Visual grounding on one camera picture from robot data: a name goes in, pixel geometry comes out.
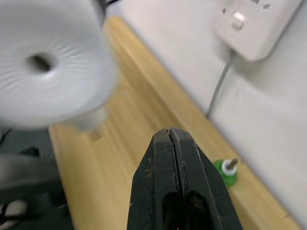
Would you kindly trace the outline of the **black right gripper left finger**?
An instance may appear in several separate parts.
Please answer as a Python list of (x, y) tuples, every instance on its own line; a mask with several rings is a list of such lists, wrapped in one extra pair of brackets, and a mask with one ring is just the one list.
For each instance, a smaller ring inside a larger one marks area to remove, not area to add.
[(127, 228), (175, 230), (179, 182), (168, 130), (155, 133), (132, 180)]

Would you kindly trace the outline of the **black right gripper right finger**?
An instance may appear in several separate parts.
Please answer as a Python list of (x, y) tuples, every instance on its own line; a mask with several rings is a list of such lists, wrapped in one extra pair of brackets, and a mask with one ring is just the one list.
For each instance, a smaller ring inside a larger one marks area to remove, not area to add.
[(171, 128), (181, 183), (180, 230), (241, 230), (221, 175), (189, 132)]

